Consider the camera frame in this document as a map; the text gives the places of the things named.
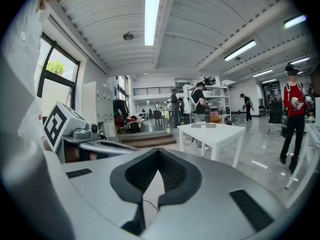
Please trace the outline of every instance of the railing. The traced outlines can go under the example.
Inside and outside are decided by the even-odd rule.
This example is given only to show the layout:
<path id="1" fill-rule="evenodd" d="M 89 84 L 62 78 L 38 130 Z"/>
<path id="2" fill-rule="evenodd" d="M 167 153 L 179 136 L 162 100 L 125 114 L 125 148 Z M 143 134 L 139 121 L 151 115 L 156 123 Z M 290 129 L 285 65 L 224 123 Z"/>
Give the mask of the railing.
<path id="1" fill-rule="evenodd" d="M 172 87 L 147 87 L 133 89 L 133 95 L 148 95 L 148 94 L 171 94 L 172 90 L 176 89 L 178 93 L 183 93 L 182 86 Z"/>

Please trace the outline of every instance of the black shirt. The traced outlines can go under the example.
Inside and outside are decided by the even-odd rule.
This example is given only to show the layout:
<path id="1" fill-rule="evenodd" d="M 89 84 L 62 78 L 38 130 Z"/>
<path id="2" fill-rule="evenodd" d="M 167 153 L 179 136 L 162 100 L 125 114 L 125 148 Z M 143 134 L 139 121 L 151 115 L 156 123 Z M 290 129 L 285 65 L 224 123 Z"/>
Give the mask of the black shirt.
<path id="1" fill-rule="evenodd" d="M 193 92 L 193 94 L 191 95 L 191 97 L 192 97 L 194 103 L 197 103 L 200 98 L 202 98 L 202 99 L 205 98 L 203 92 L 202 92 L 201 90 L 199 90 L 199 89 L 198 89 L 198 90 L 195 90 L 195 91 Z M 206 110 L 206 108 L 205 108 L 204 106 L 202 106 L 202 105 L 200 104 L 200 102 L 199 102 L 198 105 L 196 105 L 195 113 L 201 115 L 201 114 L 204 114 L 204 113 L 205 113 L 205 110 Z"/>
<path id="2" fill-rule="evenodd" d="M 250 101 L 250 100 L 249 100 L 249 97 L 245 96 L 245 97 L 244 97 L 244 104 L 247 104 L 247 102 L 248 102 L 248 104 L 246 105 L 247 107 L 250 107 L 250 106 L 251 106 L 249 101 Z"/>

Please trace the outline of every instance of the step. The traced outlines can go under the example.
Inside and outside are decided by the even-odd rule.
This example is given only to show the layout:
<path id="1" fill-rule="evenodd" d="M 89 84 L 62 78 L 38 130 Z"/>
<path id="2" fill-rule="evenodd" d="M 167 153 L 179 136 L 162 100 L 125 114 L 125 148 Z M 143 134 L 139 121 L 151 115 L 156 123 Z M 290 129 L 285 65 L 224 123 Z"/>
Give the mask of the step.
<path id="1" fill-rule="evenodd" d="M 149 140 L 139 140 L 135 142 L 130 142 L 128 145 L 137 149 L 152 148 L 158 146 L 165 146 L 177 143 L 177 140 L 173 137 L 149 139 Z"/>
<path id="2" fill-rule="evenodd" d="M 136 136 L 125 136 L 122 139 L 122 143 L 131 143 L 137 141 L 149 141 L 156 139 L 172 138 L 173 135 L 169 133 L 157 133 L 157 134 L 148 134 L 148 135 L 136 135 Z"/>

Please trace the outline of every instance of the chair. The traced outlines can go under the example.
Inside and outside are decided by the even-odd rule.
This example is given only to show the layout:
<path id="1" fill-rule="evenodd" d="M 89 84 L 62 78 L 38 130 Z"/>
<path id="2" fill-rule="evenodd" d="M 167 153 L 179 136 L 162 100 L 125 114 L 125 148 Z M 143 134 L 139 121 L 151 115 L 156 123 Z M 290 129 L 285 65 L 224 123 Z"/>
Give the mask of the chair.
<path id="1" fill-rule="evenodd" d="M 264 117 L 266 117 L 267 108 L 265 106 L 259 106 L 259 116 L 261 113 L 263 113 Z"/>
<path id="2" fill-rule="evenodd" d="M 269 132 L 280 132 L 281 134 L 281 130 L 271 130 L 272 125 L 270 126 L 270 124 L 276 124 L 280 128 L 282 128 L 282 103 L 277 102 L 270 104 L 269 129 L 267 133 L 269 134 Z"/>
<path id="3" fill-rule="evenodd" d="M 162 116 L 161 112 L 159 110 L 154 110 L 153 111 L 153 118 L 155 121 L 155 125 L 157 125 L 157 120 L 158 120 L 158 124 L 160 125 L 159 120 L 161 120 L 161 125 L 162 125 L 162 120 L 163 120 L 163 124 L 165 124 L 165 119 Z"/>

